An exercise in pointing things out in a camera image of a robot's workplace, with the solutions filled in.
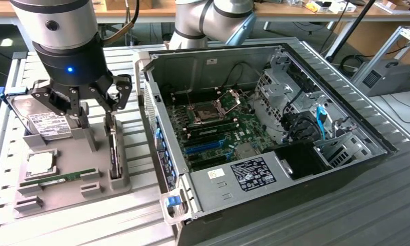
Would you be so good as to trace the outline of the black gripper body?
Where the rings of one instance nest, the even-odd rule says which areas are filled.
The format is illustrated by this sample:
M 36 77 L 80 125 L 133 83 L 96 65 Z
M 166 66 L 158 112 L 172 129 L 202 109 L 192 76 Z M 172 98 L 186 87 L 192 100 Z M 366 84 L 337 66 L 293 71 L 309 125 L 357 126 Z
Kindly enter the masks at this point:
M 38 43 L 33 43 L 33 47 L 50 79 L 62 86 L 82 86 L 112 74 L 98 34 L 88 43 L 73 49 L 52 49 Z

